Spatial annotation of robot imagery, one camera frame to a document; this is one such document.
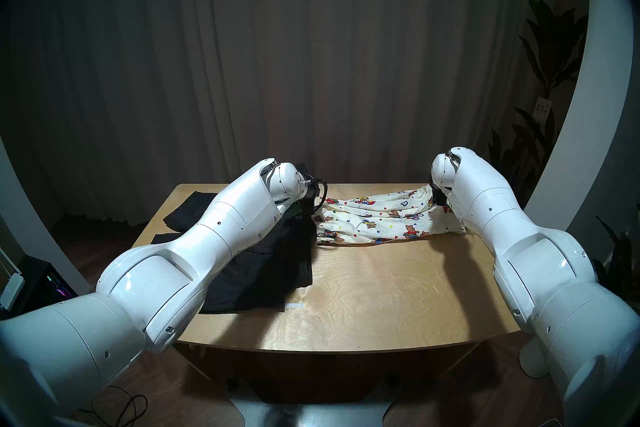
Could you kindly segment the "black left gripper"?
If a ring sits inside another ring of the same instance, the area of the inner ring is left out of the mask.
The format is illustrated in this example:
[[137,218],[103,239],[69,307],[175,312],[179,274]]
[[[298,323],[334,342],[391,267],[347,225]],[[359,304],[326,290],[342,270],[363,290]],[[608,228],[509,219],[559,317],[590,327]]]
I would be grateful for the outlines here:
[[294,166],[297,171],[301,173],[307,188],[306,193],[297,201],[297,203],[303,212],[314,212],[316,207],[315,201],[320,194],[319,179],[313,177],[309,173],[305,163],[295,163]]

